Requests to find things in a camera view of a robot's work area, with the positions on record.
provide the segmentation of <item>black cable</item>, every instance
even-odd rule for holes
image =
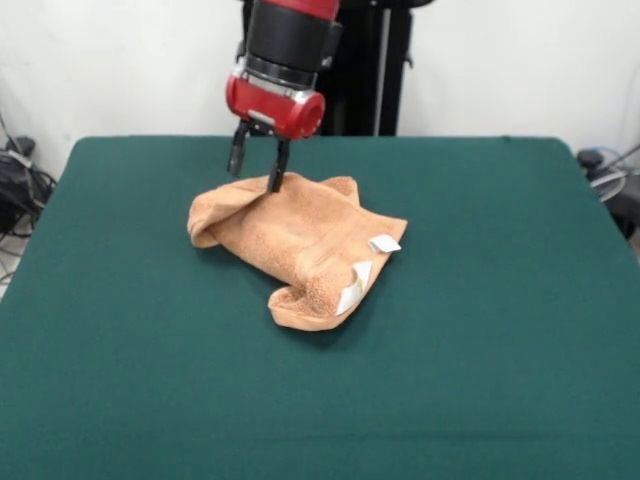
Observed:
[[[9,283],[7,280],[10,280],[14,273],[15,272],[7,272],[0,277],[0,285],[7,285]]]
[[[10,257],[20,258],[22,255],[20,253],[12,252],[11,250],[7,250],[4,247],[0,247],[0,253],[4,253],[5,255],[9,255]]]
[[[16,139],[13,138],[11,136],[11,134],[9,133],[9,129],[7,128],[7,124],[4,122],[4,117],[2,116],[2,111],[0,111],[0,127],[2,127],[2,131],[4,132],[5,136],[9,139],[9,142],[13,146],[13,148],[15,148],[18,151],[18,153],[20,153],[21,155],[24,154],[24,152],[22,151],[22,146],[20,145],[20,143],[18,143],[16,141]]]
[[[629,150],[627,153],[620,155],[618,158],[616,158],[614,161],[609,162],[605,165],[602,165],[600,168],[598,168],[596,170],[596,172],[602,172],[608,168],[611,167],[615,167],[616,165],[618,165],[621,162],[624,162],[627,158],[635,155],[636,153],[640,152],[640,144],[636,145],[635,147],[633,147],[631,150]]]
[[[30,237],[17,231],[18,223],[28,217],[33,230],[56,186],[56,180],[28,158],[0,150],[0,234]]]

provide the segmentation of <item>black stand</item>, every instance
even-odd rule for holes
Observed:
[[[327,100],[320,135],[396,135],[404,66],[411,63],[411,9],[432,1],[343,0],[338,52],[316,85]],[[252,5],[246,0],[243,8],[245,37]]]

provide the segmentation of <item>towel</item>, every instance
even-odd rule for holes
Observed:
[[[288,173],[277,194],[265,193],[267,182],[240,180],[196,197],[187,225],[191,242],[197,248],[221,245],[287,284],[269,299],[278,325],[336,328],[391,255],[375,250],[371,239],[399,243],[407,221],[362,208],[350,177],[318,183]]]

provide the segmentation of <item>towel fold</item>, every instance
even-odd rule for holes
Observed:
[[[389,259],[369,240],[387,234],[399,242],[407,221],[362,208],[349,177],[317,183],[288,173],[277,194],[265,193],[267,181],[240,180],[196,197],[187,226],[191,241],[197,248],[222,245],[289,285],[269,299],[278,325],[333,329],[357,308]],[[340,312],[343,291],[358,282],[354,265],[362,262],[371,268],[362,295]]]

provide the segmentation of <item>white wall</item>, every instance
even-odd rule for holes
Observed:
[[[86,135],[229,134],[239,39],[235,0],[0,0],[0,106],[56,175]],[[401,134],[640,140],[638,0],[437,0],[412,53]]]
[[[403,133],[640,141],[640,1],[437,0],[416,17]]]

